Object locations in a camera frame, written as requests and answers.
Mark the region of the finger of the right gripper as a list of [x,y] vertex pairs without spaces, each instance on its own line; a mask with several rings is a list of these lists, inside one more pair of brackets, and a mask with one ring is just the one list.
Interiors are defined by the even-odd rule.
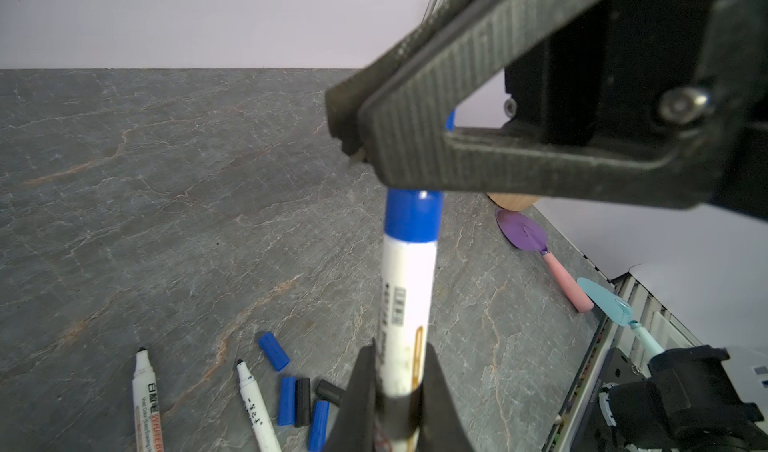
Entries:
[[448,113],[540,41],[540,0],[449,0],[368,68],[326,94],[331,134],[354,155],[521,155],[489,130],[447,133]]

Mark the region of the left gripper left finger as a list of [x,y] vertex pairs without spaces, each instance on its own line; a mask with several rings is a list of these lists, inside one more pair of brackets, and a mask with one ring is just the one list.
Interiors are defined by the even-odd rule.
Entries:
[[372,452],[376,406],[376,347],[362,347],[323,451]]

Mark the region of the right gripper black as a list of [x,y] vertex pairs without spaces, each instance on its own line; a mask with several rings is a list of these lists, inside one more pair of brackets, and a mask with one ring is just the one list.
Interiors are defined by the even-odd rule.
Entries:
[[767,217],[767,0],[448,0],[357,76],[387,186]]

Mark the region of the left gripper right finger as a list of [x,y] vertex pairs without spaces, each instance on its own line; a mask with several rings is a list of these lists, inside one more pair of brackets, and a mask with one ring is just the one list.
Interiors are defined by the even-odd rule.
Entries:
[[417,450],[473,452],[474,447],[458,416],[437,352],[430,343],[426,347],[421,395]]

